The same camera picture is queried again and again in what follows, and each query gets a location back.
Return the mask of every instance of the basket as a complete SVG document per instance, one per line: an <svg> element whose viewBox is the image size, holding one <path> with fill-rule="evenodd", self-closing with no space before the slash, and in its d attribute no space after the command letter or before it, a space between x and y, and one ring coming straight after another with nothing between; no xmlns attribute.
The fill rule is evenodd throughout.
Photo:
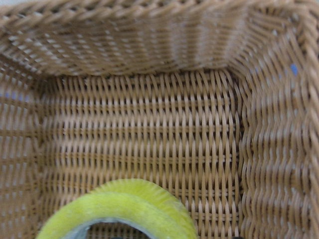
<svg viewBox="0 0 319 239"><path fill-rule="evenodd" d="M314 0L55 0L0 9L0 237L119 178L201 239L319 238ZM122 224L90 239L147 238Z"/></svg>

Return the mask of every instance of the wicker basket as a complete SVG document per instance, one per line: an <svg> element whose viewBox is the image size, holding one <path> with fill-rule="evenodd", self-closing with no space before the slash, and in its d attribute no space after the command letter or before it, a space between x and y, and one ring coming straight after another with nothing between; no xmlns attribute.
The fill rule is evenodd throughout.
<svg viewBox="0 0 319 239"><path fill-rule="evenodd" d="M201 239L319 238L314 0L55 0L0 9L0 237L118 178ZM88 238L146 238L121 224Z"/></svg>

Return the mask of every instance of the blue mark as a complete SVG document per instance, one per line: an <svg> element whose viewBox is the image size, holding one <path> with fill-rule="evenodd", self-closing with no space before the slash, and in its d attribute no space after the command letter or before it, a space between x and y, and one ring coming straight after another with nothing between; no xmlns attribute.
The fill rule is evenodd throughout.
<svg viewBox="0 0 319 239"><path fill-rule="evenodd" d="M295 64L291 64L290 69L292 70L294 76L296 76L298 74L298 68Z"/></svg>

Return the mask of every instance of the yellow object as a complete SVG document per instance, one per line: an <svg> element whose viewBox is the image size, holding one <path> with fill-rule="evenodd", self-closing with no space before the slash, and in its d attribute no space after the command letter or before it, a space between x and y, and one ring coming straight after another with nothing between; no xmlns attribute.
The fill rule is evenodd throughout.
<svg viewBox="0 0 319 239"><path fill-rule="evenodd" d="M55 213L37 239L84 239L92 224L125 223L151 239L195 239L184 205L160 186L142 179L111 181Z"/></svg>

